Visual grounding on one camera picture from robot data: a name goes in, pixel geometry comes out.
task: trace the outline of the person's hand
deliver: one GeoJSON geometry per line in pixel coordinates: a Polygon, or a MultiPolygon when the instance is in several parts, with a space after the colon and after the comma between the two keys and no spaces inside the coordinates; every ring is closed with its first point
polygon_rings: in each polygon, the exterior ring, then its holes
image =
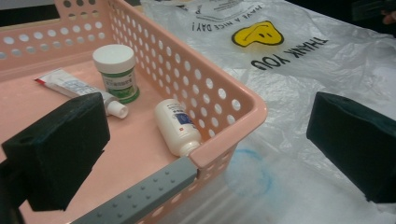
{"type": "Polygon", "coordinates": [[[385,16],[384,19],[382,20],[384,24],[392,24],[396,22],[396,11],[392,11],[392,12],[382,11],[382,15],[385,16]]]}

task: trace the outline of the perforated basket wall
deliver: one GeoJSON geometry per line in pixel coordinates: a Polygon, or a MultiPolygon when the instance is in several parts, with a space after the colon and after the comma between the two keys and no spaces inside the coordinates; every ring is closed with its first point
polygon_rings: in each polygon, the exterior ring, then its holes
{"type": "Polygon", "coordinates": [[[141,220],[153,223],[226,168],[237,143],[264,122],[265,103],[121,0],[55,3],[59,21],[0,33],[0,81],[87,62],[106,44],[130,46],[137,82],[145,79],[163,99],[178,99],[205,140],[190,154],[199,170],[196,180],[141,220]]]}

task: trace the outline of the white bottle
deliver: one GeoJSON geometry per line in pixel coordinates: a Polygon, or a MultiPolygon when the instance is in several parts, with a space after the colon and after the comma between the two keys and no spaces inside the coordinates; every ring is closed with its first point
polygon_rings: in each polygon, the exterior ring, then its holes
{"type": "Polygon", "coordinates": [[[155,107],[155,121],[175,156],[187,156],[201,145],[202,137],[177,100],[167,99],[155,107]]]}

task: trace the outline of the supplement bottle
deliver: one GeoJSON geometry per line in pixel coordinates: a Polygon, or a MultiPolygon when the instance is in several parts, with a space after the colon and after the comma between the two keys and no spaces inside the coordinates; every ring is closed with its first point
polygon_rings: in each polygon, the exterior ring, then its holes
{"type": "Polygon", "coordinates": [[[106,91],[127,104],[139,96],[134,77],[134,51],[125,45],[102,46],[93,52],[93,61],[102,74],[106,91]]]}
{"type": "Polygon", "coordinates": [[[177,100],[167,99],[155,107],[155,121],[175,156],[187,156],[201,145],[202,137],[177,100]]]}

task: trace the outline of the green jar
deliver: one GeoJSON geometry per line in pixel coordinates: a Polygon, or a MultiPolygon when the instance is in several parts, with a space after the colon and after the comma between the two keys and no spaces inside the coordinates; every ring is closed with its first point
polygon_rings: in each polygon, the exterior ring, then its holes
{"type": "Polygon", "coordinates": [[[93,52],[93,61],[102,74],[106,91],[127,104],[139,96],[134,76],[134,51],[125,45],[106,45],[93,52]]]}

